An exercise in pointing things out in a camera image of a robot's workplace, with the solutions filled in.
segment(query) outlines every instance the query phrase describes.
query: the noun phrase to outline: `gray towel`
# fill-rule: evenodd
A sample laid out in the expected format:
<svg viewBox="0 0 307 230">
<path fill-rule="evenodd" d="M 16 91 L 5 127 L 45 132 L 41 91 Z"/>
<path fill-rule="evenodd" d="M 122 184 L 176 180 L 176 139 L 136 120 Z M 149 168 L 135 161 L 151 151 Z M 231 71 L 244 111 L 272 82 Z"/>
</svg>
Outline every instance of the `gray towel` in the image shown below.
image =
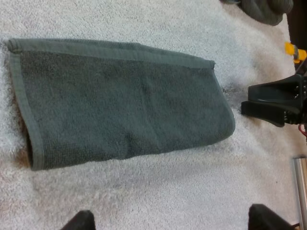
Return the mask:
<svg viewBox="0 0 307 230">
<path fill-rule="evenodd" d="M 7 46 L 33 170 L 210 145 L 235 129 L 213 61 L 105 41 Z"/>
</svg>

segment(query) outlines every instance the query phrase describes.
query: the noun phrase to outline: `towel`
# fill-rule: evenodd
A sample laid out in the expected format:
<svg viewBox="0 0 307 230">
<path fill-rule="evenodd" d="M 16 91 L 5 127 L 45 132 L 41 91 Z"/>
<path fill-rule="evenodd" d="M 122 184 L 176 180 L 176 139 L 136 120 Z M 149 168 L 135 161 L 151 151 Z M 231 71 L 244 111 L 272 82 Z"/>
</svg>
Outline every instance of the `towel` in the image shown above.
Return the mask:
<svg viewBox="0 0 307 230">
<path fill-rule="evenodd" d="M 235 129 L 213 61 L 133 43 L 7 46 L 33 170 L 211 145 Z"/>
</svg>

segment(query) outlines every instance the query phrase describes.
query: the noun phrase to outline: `metal pole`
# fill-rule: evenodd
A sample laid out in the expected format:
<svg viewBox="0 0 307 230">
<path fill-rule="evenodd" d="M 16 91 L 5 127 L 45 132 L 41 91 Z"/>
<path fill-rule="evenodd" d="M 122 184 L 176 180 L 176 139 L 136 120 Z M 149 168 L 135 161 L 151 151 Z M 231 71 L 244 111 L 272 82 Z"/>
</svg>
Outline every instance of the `metal pole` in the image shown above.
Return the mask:
<svg viewBox="0 0 307 230">
<path fill-rule="evenodd" d="M 300 229 L 307 230 L 307 158 L 294 159 L 294 169 L 300 207 Z"/>
</svg>

